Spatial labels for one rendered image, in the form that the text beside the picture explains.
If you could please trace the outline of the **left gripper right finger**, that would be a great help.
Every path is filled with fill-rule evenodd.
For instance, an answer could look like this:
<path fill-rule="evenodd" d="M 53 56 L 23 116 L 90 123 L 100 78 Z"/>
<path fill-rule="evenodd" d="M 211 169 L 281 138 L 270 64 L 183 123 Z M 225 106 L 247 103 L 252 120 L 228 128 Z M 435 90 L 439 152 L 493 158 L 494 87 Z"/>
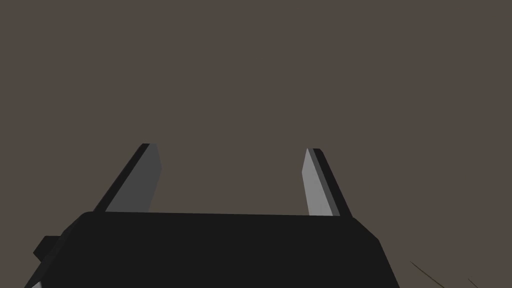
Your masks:
<path fill-rule="evenodd" d="M 310 216 L 353 217 L 321 149 L 305 150 L 301 176 Z"/>

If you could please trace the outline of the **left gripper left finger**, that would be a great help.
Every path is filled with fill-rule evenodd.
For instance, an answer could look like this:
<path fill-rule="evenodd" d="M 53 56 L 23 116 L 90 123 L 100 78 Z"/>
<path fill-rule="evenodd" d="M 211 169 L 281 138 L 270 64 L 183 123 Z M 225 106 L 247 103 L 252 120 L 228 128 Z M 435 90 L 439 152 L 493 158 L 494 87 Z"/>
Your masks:
<path fill-rule="evenodd" d="M 149 212 L 161 172 L 162 163 L 157 144 L 141 144 L 93 211 Z"/>

